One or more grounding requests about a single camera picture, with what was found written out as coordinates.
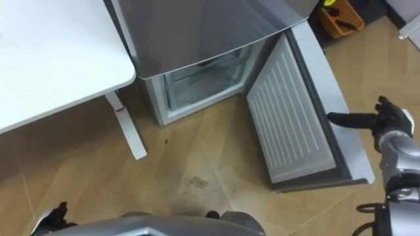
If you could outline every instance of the orange basket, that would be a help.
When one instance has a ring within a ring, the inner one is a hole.
[[[335,23],[336,20],[352,24],[357,30],[361,30],[365,27],[363,20],[346,0],[336,0],[330,7],[338,9],[340,12],[339,16],[332,18],[328,12],[322,8],[319,19],[325,30],[334,39],[356,32],[354,30],[338,26]]]

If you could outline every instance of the open freezer door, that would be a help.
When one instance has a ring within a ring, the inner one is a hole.
[[[307,22],[283,33],[247,101],[274,189],[374,181],[357,132],[326,119],[348,108]]]

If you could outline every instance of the desk leg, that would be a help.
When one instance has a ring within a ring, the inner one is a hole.
[[[134,158],[139,160],[140,158],[145,157],[147,155],[146,149],[144,149],[142,140],[138,135],[136,127],[133,124],[133,120],[131,120],[127,108],[121,103],[115,91],[105,94],[105,97],[117,115],[119,125],[123,130],[125,139],[129,144]]]

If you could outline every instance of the wooden floor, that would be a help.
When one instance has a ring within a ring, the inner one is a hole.
[[[420,123],[420,53],[388,19],[325,51],[351,111],[372,111],[383,94]],[[139,161],[104,98],[1,135],[0,235],[29,235],[35,219],[61,201],[69,221],[80,224],[136,210],[203,216],[233,209],[250,213],[268,235],[350,235],[371,219],[355,206],[382,200],[369,132],[360,135],[375,184],[277,194],[243,98],[160,128],[137,84],[123,94],[148,149]]]

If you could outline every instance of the silver refrigerator door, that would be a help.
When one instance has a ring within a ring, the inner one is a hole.
[[[308,18],[318,0],[107,0],[147,79],[278,33]]]
[[[273,188],[297,191],[372,183],[355,130],[331,125],[348,108],[307,22],[279,39],[247,95]]]

